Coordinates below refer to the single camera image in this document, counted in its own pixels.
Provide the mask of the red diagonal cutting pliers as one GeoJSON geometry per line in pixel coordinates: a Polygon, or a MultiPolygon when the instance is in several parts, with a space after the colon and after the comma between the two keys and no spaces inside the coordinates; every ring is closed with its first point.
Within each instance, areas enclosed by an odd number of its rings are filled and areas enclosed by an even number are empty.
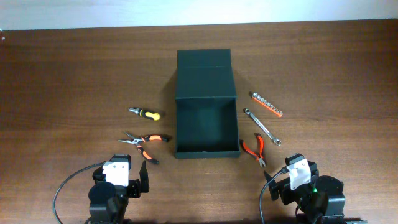
{"type": "Polygon", "coordinates": [[[247,146],[245,141],[242,140],[242,139],[239,140],[239,144],[242,147],[244,152],[250,154],[252,157],[254,157],[258,161],[258,163],[259,163],[259,165],[261,167],[266,167],[266,161],[265,161],[265,158],[264,158],[264,155],[263,155],[263,151],[264,151],[264,140],[263,140],[263,137],[259,133],[254,133],[254,135],[255,135],[255,137],[257,139],[257,148],[258,148],[257,152],[254,152],[253,150],[251,150],[247,146]]]}

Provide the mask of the silver ratchet wrench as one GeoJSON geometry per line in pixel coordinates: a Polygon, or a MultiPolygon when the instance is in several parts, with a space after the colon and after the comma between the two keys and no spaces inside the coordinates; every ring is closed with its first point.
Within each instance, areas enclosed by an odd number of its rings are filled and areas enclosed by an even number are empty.
{"type": "Polygon", "coordinates": [[[263,132],[270,138],[273,144],[276,146],[280,146],[282,141],[276,138],[261,122],[260,120],[251,112],[248,108],[244,108],[243,112],[247,114],[262,130],[263,132]]]}

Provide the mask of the orange black needle-nose pliers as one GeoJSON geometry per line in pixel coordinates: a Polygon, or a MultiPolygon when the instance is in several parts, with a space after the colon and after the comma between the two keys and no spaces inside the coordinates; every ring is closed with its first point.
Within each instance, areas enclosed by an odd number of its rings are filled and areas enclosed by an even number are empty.
{"type": "Polygon", "coordinates": [[[146,142],[151,142],[151,141],[163,141],[163,142],[169,142],[170,137],[164,134],[149,134],[145,136],[138,136],[135,137],[132,134],[129,134],[127,132],[124,132],[125,135],[128,137],[128,139],[119,139],[119,142],[124,142],[127,144],[132,144],[135,145],[137,151],[141,154],[141,156],[148,162],[159,165],[159,161],[152,156],[150,156],[144,149],[143,144],[146,142]]]}

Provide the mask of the yellow black stubby screwdriver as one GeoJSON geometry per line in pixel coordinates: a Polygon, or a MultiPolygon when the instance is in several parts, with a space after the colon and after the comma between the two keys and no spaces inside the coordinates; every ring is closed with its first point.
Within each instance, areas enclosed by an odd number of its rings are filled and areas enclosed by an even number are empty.
{"type": "Polygon", "coordinates": [[[145,119],[153,120],[153,121],[158,121],[160,119],[160,114],[155,111],[151,111],[148,109],[143,109],[143,108],[128,108],[128,110],[140,117],[143,117],[145,119]]]}

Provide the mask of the orange socket holder rail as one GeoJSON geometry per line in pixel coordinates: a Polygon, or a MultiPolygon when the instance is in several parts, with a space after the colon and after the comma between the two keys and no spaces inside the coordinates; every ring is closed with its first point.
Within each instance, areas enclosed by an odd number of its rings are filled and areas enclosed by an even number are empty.
{"type": "Polygon", "coordinates": [[[267,101],[265,98],[263,98],[257,92],[252,93],[251,94],[251,98],[254,101],[258,102],[263,107],[265,107],[268,110],[270,110],[271,112],[273,112],[279,118],[281,118],[283,116],[283,111],[281,111],[280,109],[276,108],[271,102],[267,101]]]}

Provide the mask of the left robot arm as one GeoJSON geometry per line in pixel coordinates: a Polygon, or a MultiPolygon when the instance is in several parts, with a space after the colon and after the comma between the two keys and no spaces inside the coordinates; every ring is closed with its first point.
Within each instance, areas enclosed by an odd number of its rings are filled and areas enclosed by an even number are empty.
{"type": "Polygon", "coordinates": [[[125,217],[131,198],[140,198],[149,191],[149,175],[143,162],[136,180],[129,178],[131,157],[115,154],[93,172],[94,186],[88,193],[90,217],[88,223],[123,224],[131,220],[125,217]]]}

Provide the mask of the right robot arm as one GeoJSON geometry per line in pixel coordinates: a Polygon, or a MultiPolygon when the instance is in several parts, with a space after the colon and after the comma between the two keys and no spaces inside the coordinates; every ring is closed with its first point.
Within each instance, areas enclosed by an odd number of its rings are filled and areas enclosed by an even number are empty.
{"type": "Polygon", "coordinates": [[[269,189],[271,200],[284,205],[296,204],[294,223],[367,223],[360,218],[345,218],[344,183],[335,177],[320,175],[317,164],[296,153],[285,158],[285,166],[270,175],[264,172],[266,183],[259,196],[261,222],[265,222],[262,199],[269,189]]]}

